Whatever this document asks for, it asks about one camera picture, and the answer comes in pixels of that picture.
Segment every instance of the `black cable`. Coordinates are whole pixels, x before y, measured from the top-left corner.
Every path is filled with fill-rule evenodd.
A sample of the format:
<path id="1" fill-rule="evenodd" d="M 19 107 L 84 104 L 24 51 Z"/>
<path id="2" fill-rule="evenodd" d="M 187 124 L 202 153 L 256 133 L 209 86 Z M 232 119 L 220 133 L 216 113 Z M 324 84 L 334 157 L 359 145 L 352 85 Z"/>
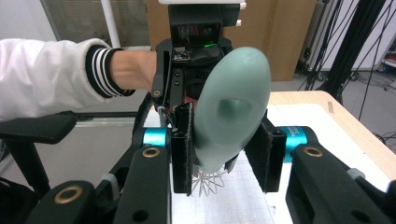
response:
<path id="1" fill-rule="evenodd" d="M 382 134 L 382 138 L 383 139 L 385 139 L 385 140 L 388 140 L 388 139 L 390 139 L 390 138 L 395 138 L 395 136 L 396 136 L 396 132 L 390 132 L 390 133 L 384 133 L 384 134 Z"/>
<path id="2" fill-rule="evenodd" d="M 340 22 L 340 24 L 338 25 L 338 27 L 335 28 L 335 31 L 333 30 L 334 27 L 335 27 L 335 24 L 337 23 L 338 16 L 340 15 L 340 11 L 341 11 L 341 8 L 342 8 L 343 5 L 344 5 L 344 0 L 341 0 L 340 7 L 337 8 L 336 13 L 335 13 L 335 17 L 334 17 L 334 21 L 333 21 L 332 28 L 331 28 L 331 30 L 330 30 L 330 34 L 334 34 L 334 35 L 335 35 L 335 33 L 337 32 L 337 30 L 341 27 L 342 23 L 344 22 L 344 19 L 342 19 L 341 22 Z"/>
<path id="3" fill-rule="evenodd" d="M 358 81 L 363 83 L 363 84 L 367 84 L 368 79 L 363 77 L 363 76 L 359 76 Z M 383 78 L 380 77 L 372 77 L 372 81 L 369 83 L 370 86 L 373 87 L 380 87 L 380 88 L 384 88 L 387 87 L 391 82 L 388 82 L 386 80 L 384 80 Z"/>
<path id="4" fill-rule="evenodd" d="M 299 91 L 301 89 L 301 87 L 305 84 L 307 78 L 304 80 L 303 84 L 301 84 L 301 86 L 297 89 L 297 91 Z"/>
<path id="5" fill-rule="evenodd" d="M 387 10 L 390 10 L 390 7 L 391 7 L 391 4 L 392 4 L 392 3 L 393 3 L 393 0 L 388 4 L 388 6 L 386 7 L 386 9 L 385 9 L 384 12 L 382 13 L 382 15 L 378 18 L 378 20 L 377 20 L 377 22 L 375 23 L 375 25 L 373 26 L 371 32 L 374 30 L 374 27 L 376 27 L 376 25 L 379 23 L 379 21 L 380 21 L 380 20 L 382 19 L 382 17 L 385 15 L 385 13 L 387 12 Z M 390 18 L 389 18 L 387 21 L 385 21 L 385 23 L 384 23 L 384 24 L 385 24 L 385 28 L 383 29 L 383 31 L 381 32 L 381 34 L 383 34 L 384 31 L 385 31 L 385 29 L 388 27 L 388 25 L 389 25 L 391 19 L 393 18 L 395 12 L 396 12 L 396 9 L 393 10 L 392 15 L 390 16 Z M 371 50 L 373 49 L 373 47 L 375 46 L 375 44 L 376 44 L 378 41 L 379 41 L 379 37 L 375 40 L 375 42 L 374 42 L 373 45 L 370 47 L 370 49 L 367 50 L 367 53 L 364 55 L 363 59 L 361 60 L 361 63 L 360 63 L 360 64 L 358 65 L 358 67 L 353 71 L 354 74 L 357 73 L 358 70 L 361 68 L 361 65 L 363 64 L 364 60 L 367 58 L 367 56 L 369 55 L 369 53 L 371 52 Z M 343 87 L 342 91 L 344 91 L 344 89 L 346 88 L 346 86 L 347 86 L 347 84 L 349 83 L 349 81 L 350 81 L 350 78 L 346 80 L 346 83 L 344 84 L 344 87 Z"/>
<path id="6" fill-rule="evenodd" d="M 166 85 L 165 85 L 165 92 L 163 93 L 163 106 L 165 106 L 165 103 L 166 103 L 166 96 L 167 96 L 167 94 L 168 94 L 168 88 L 169 88 L 169 79 L 170 79 L 170 74 L 171 74 L 171 66 L 172 65 L 172 60 L 169 60 L 169 63 L 168 63 L 168 71 L 167 71 L 167 74 L 168 74 L 168 76 L 166 77 Z"/>
<path id="7" fill-rule="evenodd" d="M 396 139 L 396 132 L 393 135 L 389 136 L 389 137 L 383 137 L 383 139 L 385 140 L 385 142 L 387 142 L 389 139 Z M 396 143 L 394 143 L 394 144 L 392 144 L 390 146 L 388 144 L 385 144 L 385 145 L 387 145 L 388 147 L 393 147 L 394 145 L 396 145 Z"/>
<path id="8" fill-rule="evenodd" d="M 374 56 L 374 59 L 373 59 L 373 65 L 372 65 L 372 69 L 371 69 L 371 71 L 370 71 L 370 76 L 369 76 L 369 80 L 368 80 L 368 82 L 367 82 L 366 90 L 365 90 L 365 92 L 364 92 L 363 102 L 361 103 L 361 112 L 359 113 L 359 118 L 358 118 L 358 120 L 361 120 L 361 114 L 362 114 L 362 112 L 363 112 L 363 108 L 364 108 L 364 105 L 365 105 L 365 102 L 366 102 L 367 92 L 368 92 L 368 90 L 369 90 L 369 85 L 370 85 L 370 80 L 371 80 L 371 78 L 372 78 L 372 76 L 373 76 L 373 71 L 374 71 L 374 66 L 375 66 L 376 55 L 377 55 L 378 50 L 379 50 L 379 45 L 381 44 L 382 34 L 384 34 L 385 28 L 387 27 L 386 25 L 387 25 L 387 21 L 388 21 L 388 18 L 389 18 L 389 13 L 390 13 L 390 10 L 388 10 L 388 15 L 387 15 L 387 17 L 385 18 L 385 22 L 384 22 L 384 25 L 383 25 L 383 27 L 382 27 L 381 34 L 379 35 L 379 41 L 378 41 L 378 44 L 377 44 L 377 46 L 376 46 L 375 56 Z"/>
<path id="9" fill-rule="evenodd" d="M 388 85 L 388 86 L 385 87 L 385 88 L 386 88 L 386 91 L 387 91 L 387 92 L 390 92 L 390 93 L 396 95 L 396 89 L 395 89 L 394 87 Z"/>
<path id="10" fill-rule="evenodd" d="M 395 81 L 395 79 L 393 79 L 390 76 L 388 76 L 388 74 L 385 74 L 385 77 L 387 77 L 390 80 L 390 83 L 393 83 Z"/>
<path id="11" fill-rule="evenodd" d="M 349 24 L 346 36 L 332 64 L 329 78 L 318 88 L 327 91 L 341 103 L 344 83 L 350 78 L 353 63 L 359 56 L 371 28 L 375 24 L 386 0 L 363 0 Z"/>
<path id="12" fill-rule="evenodd" d="M 350 3 L 349 8 L 348 8 L 346 14 L 349 13 L 349 10 L 350 10 L 351 7 L 352 7 L 352 2 Z M 348 17 L 348 19 L 347 19 L 347 21 L 346 21 L 345 26 L 343 27 L 343 30 L 341 31 L 341 34 L 340 34 L 340 35 L 337 37 L 337 39 L 335 40 L 334 45 L 332 45 L 332 48 L 331 48 L 329 54 L 327 55 L 327 58 L 324 60 L 323 65 L 327 62 L 327 60 L 329 59 L 330 55 L 332 54 L 332 51 L 333 51 L 334 48 L 335 48 L 335 44 L 338 43 L 338 41 L 340 40 L 341 35 L 344 33 L 345 29 L 347 28 L 347 25 L 350 23 L 350 20 L 352 19 L 353 15 L 355 14 L 357 8 L 358 8 L 358 5 L 356 5 L 355 8 L 353 9 L 353 11 L 349 14 L 349 17 Z"/>
<path id="13" fill-rule="evenodd" d="M 319 64 L 320 60 L 323 58 L 323 53 L 324 53 L 325 49 L 328 47 L 328 39 L 329 39 L 330 31 L 334 25 L 334 21 L 335 21 L 334 18 L 336 17 L 337 11 L 340 10 L 341 3 L 342 3 L 342 0 L 338 0 L 334 7 L 334 12 L 332 13 L 332 16 L 330 18 L 328 26 L 326 28 L 325 36 L 323 37 L 323 42 L 320 46 L 318 57 L 315 61 L 314 67 L 312 69 L 312 73 L 306 79 L 306 84 L 305 84 L 305 88 L 304 88 L 306 91 L 308 91 L 309 89 L 312 89 L 311 86 L 313 86 L 313 84 L 315 83 L 315 75 L 317 72 L 318 64 Z"/>
<path id="14" fill-rule="evenodd" d="M 381 141 L 384 145 L 387 144 L 387 141 L 384 139 L 384 137 L 382 137 L 381 135 L 379 135 L 378 133 L 373 133 L 373 135 L 379 139 L 379 141 Z"/>

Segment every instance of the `person's arm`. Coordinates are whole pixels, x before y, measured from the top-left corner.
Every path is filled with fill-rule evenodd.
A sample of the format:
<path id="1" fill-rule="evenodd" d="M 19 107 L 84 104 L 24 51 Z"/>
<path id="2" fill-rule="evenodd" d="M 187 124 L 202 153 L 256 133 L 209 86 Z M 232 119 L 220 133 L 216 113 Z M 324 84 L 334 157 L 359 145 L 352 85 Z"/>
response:
<path id="1" fill-rule="evenodd" d="M 0 121 L 41 117 L 99 105 L 133 90 L 149 91 L 155 59 L 155 52 L 108 49 L 99 39 L 78 44 L 1 40 Z"/>

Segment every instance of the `floor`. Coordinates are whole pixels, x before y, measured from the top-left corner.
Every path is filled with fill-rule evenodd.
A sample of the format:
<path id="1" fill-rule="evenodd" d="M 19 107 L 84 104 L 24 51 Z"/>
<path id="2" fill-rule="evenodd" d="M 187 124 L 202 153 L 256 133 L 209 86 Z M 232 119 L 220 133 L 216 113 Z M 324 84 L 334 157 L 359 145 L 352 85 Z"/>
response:
<path id="1" fill-rule="evenodd" d="M 350 81 L 344 91 L 344 107 L 356 118 L 359 117 L 366 89 L 368 72 L 360 72 L 356 81 Z M 306 79 L 299 72 L 293 81 L 274 82 L 272 91 L 297 91 Z M 395 70 L 387 73 L 375 72 L 369 86 L 361 113 L 361 123 L 377 134 L 396 151 L 396 89 L 391 86 L 396 80 Z M 134 98 L 144 96 L 139 92 Z M 130 102 L 115 103 L 112 108 L 122 106 L 137 109 Z M 66 138 L 54 146 L 37 145 L 38 153 L 48 173 L 50 185 L 55 187 L 67 180 L 86 180 L 95 186 L 130 145 L 133 120 L 112 122 L 97 120 L 93 125 L 80 123 Z M 7 157 L 0 163 L 0 176 L 27 185 L 19 168 Z"/>

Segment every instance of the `person's hand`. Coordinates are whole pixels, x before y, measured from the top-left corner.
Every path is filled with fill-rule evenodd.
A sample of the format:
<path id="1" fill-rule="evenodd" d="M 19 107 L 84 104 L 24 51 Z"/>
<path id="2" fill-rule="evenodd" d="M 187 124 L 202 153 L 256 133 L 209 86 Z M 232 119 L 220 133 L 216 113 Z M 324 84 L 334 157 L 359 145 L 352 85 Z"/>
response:
<path id="1" fill-rule="evenodd" d="M 111 77 L 123 90 L 151 91 L 156 68 L 155 51 L 119 50 L 110 61 Z"/>

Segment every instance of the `white pole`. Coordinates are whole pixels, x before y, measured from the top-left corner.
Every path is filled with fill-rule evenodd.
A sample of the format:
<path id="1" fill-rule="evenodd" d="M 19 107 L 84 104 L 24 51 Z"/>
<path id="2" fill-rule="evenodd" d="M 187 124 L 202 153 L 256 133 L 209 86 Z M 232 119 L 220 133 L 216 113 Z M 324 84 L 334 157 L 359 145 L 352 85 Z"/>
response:
<path id="1" fill-rule="evenodd" d="M 110 0 L 102 0 L 102 8 L 105 12 L 106 24 L 108 32 L 110 33 L 111 44 L 113 49 L 121 47 L 119 33 L 117 33 L 116 22 L 114 21 L 113 10 L 111 8 Z"/>

